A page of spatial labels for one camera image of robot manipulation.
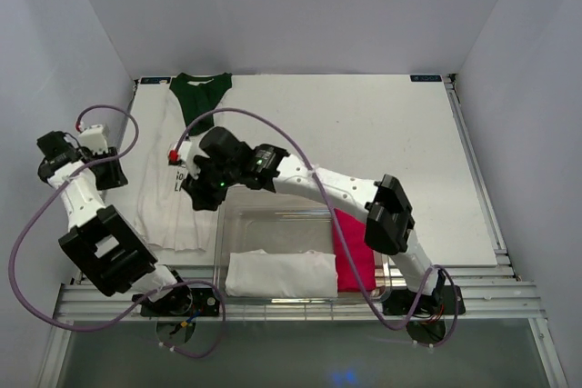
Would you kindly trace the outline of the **white and green t-shirt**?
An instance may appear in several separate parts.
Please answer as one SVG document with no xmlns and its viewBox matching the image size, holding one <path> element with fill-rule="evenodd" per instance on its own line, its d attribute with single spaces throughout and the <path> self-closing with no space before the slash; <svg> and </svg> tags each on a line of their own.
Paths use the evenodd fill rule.
<svg viewBox="0 0 582 388">
<path fill-rule="evenodd" d="M 186 127 L 199 115 L 217 108 L 232 87 L 232 75 L 174 77 L 161 104 L 145 174 L 137 195 L 135 229 L 155 248 L 203 253 L 216 230 L 216 213 L 196 212 L 181 189 L 188 175 L 184 164 L 168 163 L 168 154 Z"/>
</svg>

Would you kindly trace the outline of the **blue corner label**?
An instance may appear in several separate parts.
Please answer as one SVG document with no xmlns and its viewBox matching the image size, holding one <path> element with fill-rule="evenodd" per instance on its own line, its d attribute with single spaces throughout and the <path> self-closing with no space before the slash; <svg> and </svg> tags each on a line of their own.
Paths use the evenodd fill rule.
<svg viewBox="0 0 582 388">
<path fill-rule="evenodd" d="M 414 83 L 440 83 L 440 75 L 410 75 L 410 80 Z"/>
<path fill-rule="evenodd" d="M 171 83 L 171 76 L 148 76 L 142 77 L 139 80 L 140 85 L 169 85 Z"/>
</svg>

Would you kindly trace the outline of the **blue corner label left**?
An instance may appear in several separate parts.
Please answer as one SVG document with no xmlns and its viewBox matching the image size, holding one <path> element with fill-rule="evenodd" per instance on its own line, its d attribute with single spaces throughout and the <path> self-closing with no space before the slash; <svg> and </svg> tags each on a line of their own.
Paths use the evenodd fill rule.
<svg viewBox="0 0 582 388">
<path fill-rule="evenodd" d="M 169 85 L 171 83 L 171 76 L 148 76 L 142 77 L 139 80 L 140 85 Z"/>
</svg>

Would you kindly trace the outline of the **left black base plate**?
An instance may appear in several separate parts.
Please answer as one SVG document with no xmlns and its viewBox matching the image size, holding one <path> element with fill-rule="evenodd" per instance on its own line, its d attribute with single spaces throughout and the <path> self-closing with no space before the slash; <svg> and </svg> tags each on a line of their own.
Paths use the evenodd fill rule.
<svg viewBox="0 0 582 388">
<path fill-rule="evenodd" d="M 176 288 L 155 302 L 144 300 L 140 309 L 144 317 L 214 317 L 219 313 L 220 302 L 210 288 Z"/>
</svg>

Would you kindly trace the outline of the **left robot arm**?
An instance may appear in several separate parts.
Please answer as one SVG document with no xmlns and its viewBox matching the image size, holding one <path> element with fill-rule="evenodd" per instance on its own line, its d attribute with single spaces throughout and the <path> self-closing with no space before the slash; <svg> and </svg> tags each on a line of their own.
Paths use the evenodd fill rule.
<svg viewBox="0 0 582 388">
<path fill-rule="evenodd" d="M 44 158 L 37 174 L 61 198 L 68 219 L 59 245 L 73 264 L 103 295 L 132 292 L 137 300 L 153 291 L 143 306 L 159 313 L 183 314 L 193 294 L 178 273 L 158 262 L 136 229 L 107 205 L 102 192 L 128 184 L 117 149 L 97 135 L 96 146 L 67 133 L 52 131 L 36 140 Z"/>
</svg>

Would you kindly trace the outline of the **blue corner label right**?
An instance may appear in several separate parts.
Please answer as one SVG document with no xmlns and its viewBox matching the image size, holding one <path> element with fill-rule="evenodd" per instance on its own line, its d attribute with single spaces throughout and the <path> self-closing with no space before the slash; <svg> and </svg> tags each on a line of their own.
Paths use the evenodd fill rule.
<svg viewBox="0 0 582 388">
<path fill-rule="evenodd" d="M 440 83 L 440 75 L 410 75 L 410 80 L 414 83 Z"/>
</svg>

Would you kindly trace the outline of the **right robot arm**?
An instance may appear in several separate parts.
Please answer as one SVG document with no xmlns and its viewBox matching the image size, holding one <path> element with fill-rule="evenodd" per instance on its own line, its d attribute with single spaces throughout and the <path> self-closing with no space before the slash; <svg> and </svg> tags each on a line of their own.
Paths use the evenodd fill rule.
<svg viewBox="0 0 582 388">
<path fill-rule="evenodd" d="M 329 204 L 362 223 L 366 245 L 389 256 L 402 274 L 406 286 L 396 290 L 390 304 L 399 309 L 413 305 L 431 313 L 443 303 L 445 276 L 434 268 L 418 241 L 413 208 L 394 176 L 386 174 L 374 181 L 312 169 L 284 148 L 250 146 L 220 126 L 199 140 L 179 142 L 168 160 L 185 165 L 188 175 L 181 188 L 196 211 L 216 210 L 228 189 L 237 184 Z"/>
</svg>

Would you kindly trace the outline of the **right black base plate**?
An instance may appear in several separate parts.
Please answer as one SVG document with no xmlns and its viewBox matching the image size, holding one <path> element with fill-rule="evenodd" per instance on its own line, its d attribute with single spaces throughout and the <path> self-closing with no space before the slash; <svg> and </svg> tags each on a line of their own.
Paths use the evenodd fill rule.
<svg viewBox="0 0 582 388">
<path fill-rule="evenodd" d="M 396 288 L 382 301 L 384 315 L 407 315 L 416 298 L 416 294 L 406 288 Z M 457 285 L 445 285 L 437 297 L 422 294 L 416 305 L 414 316 L 433 314 L 463 315 L 466 306 L 460 288 Z"/>
</svg>

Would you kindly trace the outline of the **aluminium frame rails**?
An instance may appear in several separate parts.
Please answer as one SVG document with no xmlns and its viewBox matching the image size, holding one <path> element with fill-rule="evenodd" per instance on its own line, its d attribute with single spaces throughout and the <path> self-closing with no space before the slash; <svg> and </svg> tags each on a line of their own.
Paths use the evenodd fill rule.
<svg viewBox="0 0 582 388">
<path fill-rule="evenodd" d="M 254 84 L 265 85 L 267 79 L 273 84 L 281 83 L 284 79 L 292 82 L 301 80 L 314 80 L 322 82 L 324 86 L 329 81 L 339 81 L 339 79 L 359 78 L 365 81 L 389 80 L 390 85 L 386 87 L 394 88 L 398 102 L 405 96 L 421 95 L 431 99 L 434 95 L 437 103 L 445 102 L 443 93 L 447 95 L 447 104 L 450 113 L 450 120 L 447 118 L 447 126 L 455 123 L 456 133 L 454 144 L 460 144 L 463 148 L 463 157 L 467 162 L 468 171 L 471 174 L 475 186 L 477 200 L 484 217 L 484 223 L 488 231 L 489 239 L 496 255 L 496 265 L 476 265 L 458 264 L 449 265 L 449 272 L 453 276 L 456 284 L 461 286 L 462 294 L 465 297 L 467 312 L 459 315 L 457 329 L 460 321 L 463 320 L 497 320 L 515 321 L 527 320 L 528 329 L 531 331 L 533 342 L 536 347 L 536 354 L 540 359 L 545 377 L 550 387 L 568 387 L 567 378 L 563 372 L 561 363 L 557 356 L 557 351 L 553 343 L 548 327 L 547 314 L 541 303 L 541 298 L 537 295 L 537 289 L 533 282 L 522 281 L 515 273 L 513 264 L 508 254 L 504 237 L 501 235 L 496 215 L 483 182 L 477 159 L 468 137 L 467 127 L 460 110 L 457 92 L 455 90 L 455 75 L 442 76 L 440 83 L 414 83 L 410 80 L 410 75 L 242 75 L 234 76 L 233 84 L 242 91 L 243 85 Z M 135 118 L 142 117 L 143 124 L 147 130 L 143 133 L 149 138 L 151 125 L 154 123 L 153 115 L 150 118 L 142 106 L 146 103 L 161 104 L 156 99 L 161 99 L 163 92 L 169 89 L 169 85 L 140 85 L 139 80 L 135 81 L 135 96 L 132 101 L 132 112 Z M 188 280 L 194 278 L 210 279 L 213 269 L 210 268 L 210 261 L 192 261 L 190 258 L 180 261 L 168 251 L 161 252 L 164 261 L 179 261 L 175 266 L 180 273 L 187 274 Z M 386 286 L 386 290 L 392 286 L 402 288 L 404 286 L 403 277 L 392 261 L 386 255 L 377 255 L 376 261 L 380 262 L 376 267 L 376 278 L 385 274 L 386 279 L 380 281 L 381 286 Z M 57 299 L 55 314 L 59 320 L 73 322 L 99 321 L 104 317 L 117 316 L 130 303 L 128 297 L 106 298 L 99 294 L 96 288 L 83 279 L 79 273 L 72 284 L 62 285 Z M 344 322 L 344 321 L 371 321 L 376 319 L 366 302 L 349 303 L 239 303 L 226 304 L 226 319 L 234 322 Z"/>
</svg>

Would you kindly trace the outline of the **clear plastic bin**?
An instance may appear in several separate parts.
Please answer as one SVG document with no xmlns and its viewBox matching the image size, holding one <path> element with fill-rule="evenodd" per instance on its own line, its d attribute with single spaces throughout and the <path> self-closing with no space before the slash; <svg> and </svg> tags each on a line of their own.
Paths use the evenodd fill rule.
<svg viewBox="0 0 582 388">
<path fill-rule="evenodd" d="M 311 260 L 317 255 L 335 257 L 331 217 L 325 205 L 298 196 L 251 191 L 236 186 L 219 207 L 214 260 L 214 284 L 232 304 L 239 303 L 349 303 L 365 301 L 360 291 L 318 295 L 323 286 L 312 285 L 298 297 L 227 292 L 226 278 L 232 254 L 252 253 L 267 259 Z"/>
</svg>

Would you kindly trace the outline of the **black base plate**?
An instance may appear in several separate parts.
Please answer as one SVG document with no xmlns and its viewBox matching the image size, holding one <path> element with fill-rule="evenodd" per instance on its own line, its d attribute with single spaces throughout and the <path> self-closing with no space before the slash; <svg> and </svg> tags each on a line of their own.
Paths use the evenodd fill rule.
<svg viewBox="0 0 582 388">
<path fill-rule="evenodd" d="M 416 294 L 406 288 L 396 288 L 382 301 L 384 315 L 407 315 L 416 298 Z M 422 294 L 416 305 L 414 316 L 433 314 L 463 315 L 466 306 L 460 288 L 457 285 L 445 285 L 437 297 Z"/>
<path fill-rule="evenodd" d="M 144 317 L 214 317 L 219 313 L 220 302 L 210 288 L 176 288 L 155 302 L 144 300 L 140 309 Z"/>
</svg>

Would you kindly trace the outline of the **rolled white t-shirt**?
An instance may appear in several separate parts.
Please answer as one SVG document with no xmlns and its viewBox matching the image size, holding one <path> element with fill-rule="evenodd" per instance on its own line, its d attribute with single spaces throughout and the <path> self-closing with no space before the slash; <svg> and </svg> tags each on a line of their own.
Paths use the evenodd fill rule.
<svg viewBox="0 0 582 388">
<path fill-rule="evenodd" d="M 333 299 L 338 296 L 336 257 L 314 251 L 232 253 L 225 288 L 231 297 Z"/>
</svg>

